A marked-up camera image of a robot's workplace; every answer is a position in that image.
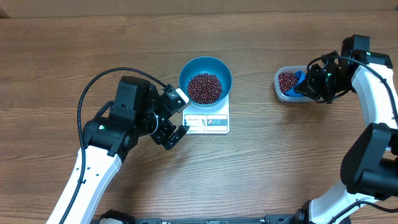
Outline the blue plastic measuring scoop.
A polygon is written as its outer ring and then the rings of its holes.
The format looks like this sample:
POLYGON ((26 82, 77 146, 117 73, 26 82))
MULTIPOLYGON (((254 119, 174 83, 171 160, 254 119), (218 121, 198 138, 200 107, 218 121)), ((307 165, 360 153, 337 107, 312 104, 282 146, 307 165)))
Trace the blue plastic measuring scoop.
POLYGON ((300 84, 302 84, 303 81, 305 80, 305 73, 303 71, 299 71, 299 72, 295 72, 294 74, 299 78, 298 83, 291 90, 289 90, 288 92, 286 92, 284 94, 287 95, 287 96, 298 96, 298 97, 300 97, 300 96, 303 96, 303 94, 299 93, 297 91, 297 87, 300 84))

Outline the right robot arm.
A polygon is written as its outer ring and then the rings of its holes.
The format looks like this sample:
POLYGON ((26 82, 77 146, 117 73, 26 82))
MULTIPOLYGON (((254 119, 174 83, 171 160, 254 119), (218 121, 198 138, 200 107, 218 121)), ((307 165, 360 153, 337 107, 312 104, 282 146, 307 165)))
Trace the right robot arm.
POLYGON ((309 200, 280 223, 350 223, 350 215, 369 205, 387 213, 395 208, 377 205, 397 196, 397 93, 388 55, 366 50, 333 52, 307 65, 305 80, 295 90, 316 102, 330 103, 349 91, 357 94, 365 129, 344 156, 340 180, 322 196, 309 200))

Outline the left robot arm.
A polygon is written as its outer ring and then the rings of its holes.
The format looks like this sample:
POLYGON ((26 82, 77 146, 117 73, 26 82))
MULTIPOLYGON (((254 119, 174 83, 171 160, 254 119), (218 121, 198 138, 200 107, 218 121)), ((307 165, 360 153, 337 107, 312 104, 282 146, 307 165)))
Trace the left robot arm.
POLYGON ((166 150, 187 133, 170 117, 190 104, 179 88, 167 85, 159 95, 148 80, 123 76, 114 101, 106 103, 82 132, 73 172, 48 223, 89 223, 107 186, 142 136, 166 150))

